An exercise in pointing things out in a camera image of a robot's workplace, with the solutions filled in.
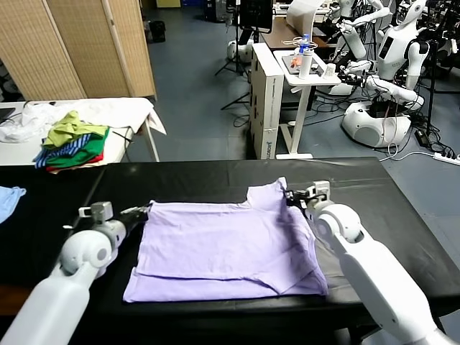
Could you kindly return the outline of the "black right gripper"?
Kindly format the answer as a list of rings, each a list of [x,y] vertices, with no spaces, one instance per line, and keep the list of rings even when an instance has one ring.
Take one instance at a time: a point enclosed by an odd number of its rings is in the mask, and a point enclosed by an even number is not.
[[[316,198],[315,193],[311,193],[309,190],[286,190],[286,197],[298,197],[296,198],[287,198],[286,203],[289,207],[297,207],[302,211],[306,211],[308,204]]]

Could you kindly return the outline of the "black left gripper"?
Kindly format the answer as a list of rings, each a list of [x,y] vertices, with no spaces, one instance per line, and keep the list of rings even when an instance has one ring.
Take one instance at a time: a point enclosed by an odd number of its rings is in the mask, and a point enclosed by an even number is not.
[[[148,220],[148,212],[152,207],[151,203],[123,210],[119,214],[119,220],[123,223],[126,232],[131,232],[139,224],[144,224]]]

